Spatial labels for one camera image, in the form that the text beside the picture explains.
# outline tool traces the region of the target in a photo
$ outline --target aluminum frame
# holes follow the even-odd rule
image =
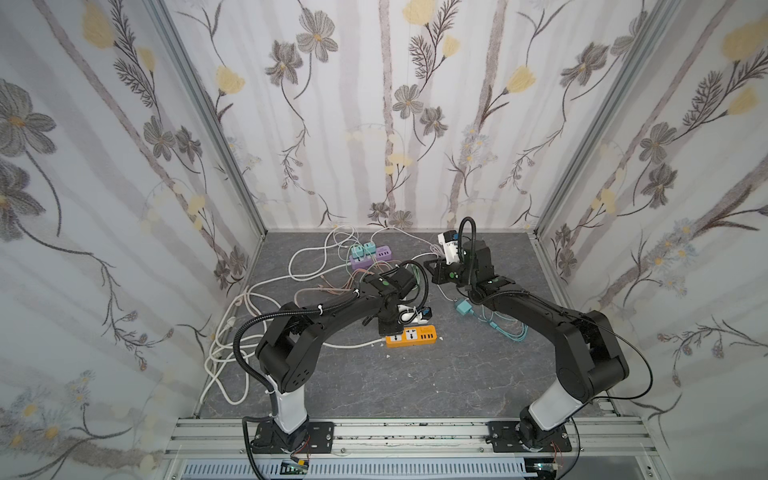
[[[494,453],[486,443],[487,422],[517,418],[445,419],[315,419],[336,424],[333,450],[314,458],[537,458],[551,453]],[[572,423],[565,425],[581,456],[635,457],[641,470],[655,478],[669,478],[659,453],[639,417],[576,417],[579,441]],[[255,455],[285,458],[285,455]],[[156,478],[175,480],[191,459],[246,458],[239,419],[179,419],[159,465]]]

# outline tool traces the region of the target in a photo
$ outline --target floor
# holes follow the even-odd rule
[[[436,243],[435,233],[415,235]],[[323,245],[325,236],[325,233],[269,233],[248,284],[285,275],[288,261],[298,249]],[[487,233],[479,237],[491,247],[496,273],[515,279],[533,293],[552,300],[527,234]],[[429,251],[426,243],[399,232],[379,233],[374,240],[379,246],[388,245],[397,260]],[[341,264],[336,249],[328,251],[326,268]],[[322,252],[303,253],[294,262],[294,273],[313,272],[322,261]],[[326,278],[338,286],[344,284],[349,275],[339,269]],[[317,286],[320,280],[302,284],[279,280],[256,291],[285,303],[293,300],[299,288]],[[444,286],[443,290],[448,297],[459,298],[450,286]],[[307,292],[300,298],[300,304],[317,304],[329,298],[332,297],[327,293]],[[264,312],[275,309],[266,300],[254,302]],[[446,300],[434,284],[430,284],[428,305],[434,312],[432,324],[439,336],[433,345],[397,349],[387,348],[383,343],[359,349],[323,347],[316,371],[306,384],[307,412],[313,417],[518,416],[554,382],[554,347],[539,333],[530,329],[523,342],[513,342],[477,318],[459,315],[453,303]],[[495,321],[511,332],[518,331],[507,320]],[[249,333],[261,332],[263,329],[256,326]],[[375,321],[366,327],[354,323],[338,332],[331,342],[352,345],[377,336]],[[230,398],[242,396],[245,375],[236,364],[229,365],[221,374],[220,380]],[[214,386],[200,409],[200,417],[267,415],[269,398],[263,392],[260,385],[252,382],[245,401],[232,406]],[[578,415],[598,416],[600,410],[597,406],[587,406]]]

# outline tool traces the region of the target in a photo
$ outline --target floral wallpaper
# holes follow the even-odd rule
[[[272,228],[532,228],[653,2],[167,0]]]
[[[150,478],[257,237],[140,3],[0,5],[0,465]]]
[[[575,306],[649,359],[652,390],[621,406],[678,480],[764,476],[766,76],[764,4],[683,2],[541,232]],[[648,374],[625,352],[633,396]]]

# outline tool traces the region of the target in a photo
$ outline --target orange power strip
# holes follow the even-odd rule
[[[403,330],[402,335],[386,337],[386,345],[390,348],[397,346],[428,345],[437,341],[435,326],[412,326]]]

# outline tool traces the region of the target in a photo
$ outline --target flower pattern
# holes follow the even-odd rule
[[[649,137],[640,141],[640,146],[643,148],[643,151],[640,152],[640,161],[647,161],[649,158],[655,164],[664,161],[667,158],[664,145],[671,144],[676,133],[677,129],[670,128],[666,121],[655,124],[650,130]]]
[[[411,221],[412,217],[413,214],[411,214],[410,210],[397,210],[392,214],[392,218],[389,222],[393,227],[402,228],[405,230],[413,227],[413,222]]]
[[[237,245],[232,247],[232,253],[230,253],[230,267],[233,275],[240,275],[247,267],[245,253],[240,252]]]
[[[0,79],[0,154],[17,157],[29,144],[41,154],[52,154],[56,146],[43,132],[56,122],[32,111],[32,100],[23,88]]]
[[[392,106],[392,109],[400,112],[400,118],[408,118],[411,115],[411,112],[413,112],[414,115],[420,114],[424,108],[424,104],[416,100],[418,97],[419,86],[417,84],[413,84],[410,87],[408,85],[403,85],[395,91],[397,103]]]
[[[558,266],[562,270],[563,276],[571,276],[571,269],[576,266],[576,263],[578,260],[576,260],[573,250],[565,249],[560,252]]]
[[[607,53],[607,45],[596,45],[591,42],[582,53],[576,56],[578,65],[564,68],[563,72],[560,73],[563,77],[560,79],[560,85],[567,87],[573,81],[577,81],[582,87],[586,85],[592,72],[605,66]]]
[[[424,124],[424,135],[429,135],[434,130],[435,135],[442,137],[445,131],[448,130],[448,125],[443,124],[441,122],[442,119],[443,115],[440,107],[424,110],[422,117],[419,119]]]
[[[28,186],[29,174],[0,158],[0,238],[5,242],[22,238],[19,216],[45,212],[45,208],[24,191]]]
[[[336,27],[325,12],[318,10],[313,16],[308,8],[302,8],[299,23],[309,32],[299,33],[296,36],[299,50],[304,53],[314,51],[317,59],[323,62],[328,61],[329,51],[339,50],[338,44],[330,37]]]
[[[179,151],[182,154],[187,154],[190,158],[190,163],[194,163],[194,156],[203,154],[203,149],[200,148],[199,140],[192,140],[192,134],[187,130],[185,126],[181,126],[181,129],[176,132],[176,141],[179,143]]]
[[[296,51],[296,44],[288,42],[279,43],[275,40],[272,44],[270,58],[275,61],[275,66],[267,67],[264,71],[270,76],[270,81],[273,85],[279,87],[283,77],[287,77],[288,81],[292,84],[299,83],[296,69],[304,65],[304,60],[301,59],[301,55]]]
[[[219,260],[216,263],[216,268],[214,269],[214,276],[219,280],[219,290],[224,290],[224,288],[229,283],[227,281],[227,275],[230,274],[230,268],[227,266],[227,262],[224,260]]]
[[[170,149],[176,145],[176,138],[169,131],[163,132],[163,126],[154,115],[144,124],[144,139],[154,145],[152,153],[155,158],[163,155],[166,161],[170,161]]]
[[[641,193],[651,195],[649,205],[651,208],[658,208],[667,204],[669,199],[667,199],[666,190],[674,187],[675,178],[677,178],[677,170],[672,170],[667,164],[661,164],[648,174],[650,183]]]
[[[389,216],[389,205],[386,202],[374,202],[371,204],[371,213],[368,218],[374,222],[379,221],[379,217],[387,218]]]

